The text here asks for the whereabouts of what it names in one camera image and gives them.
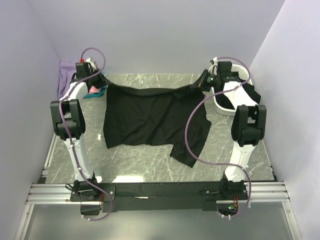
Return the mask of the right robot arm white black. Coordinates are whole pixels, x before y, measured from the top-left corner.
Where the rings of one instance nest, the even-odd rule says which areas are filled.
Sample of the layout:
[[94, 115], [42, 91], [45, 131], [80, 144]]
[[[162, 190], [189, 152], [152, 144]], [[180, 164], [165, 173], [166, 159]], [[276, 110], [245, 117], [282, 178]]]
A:
[[264, 138], [267, 109], [260, 104], [261, 95], [255, 90], [249, 71], [226, 59], [211, 60], [211, 67], [201, 76], [199, 87], [212, 90], [219, 110], [234, 114], [230, 130], [233, 149], [219, 187], [221, 197], [230, 200], [246, 192], [245, 170], [252, 152]]

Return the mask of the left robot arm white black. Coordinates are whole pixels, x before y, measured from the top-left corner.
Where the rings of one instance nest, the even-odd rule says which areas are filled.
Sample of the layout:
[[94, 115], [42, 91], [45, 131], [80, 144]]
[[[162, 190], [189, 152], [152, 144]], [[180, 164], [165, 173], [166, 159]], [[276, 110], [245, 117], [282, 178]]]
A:
[[50, 103], [54, 133], [65, 144], [74, 170], [74, 183], [68, 189], [74, 195], [83, 195], [88, 201], [96, 200], [102, 192], [85, 149], [85, 118], [81, 101], [89, 93], [92, 80], [101, 71], [89, 61], [81, 59], [75, 64], [75, 74], [69, 89], [59, 100]]

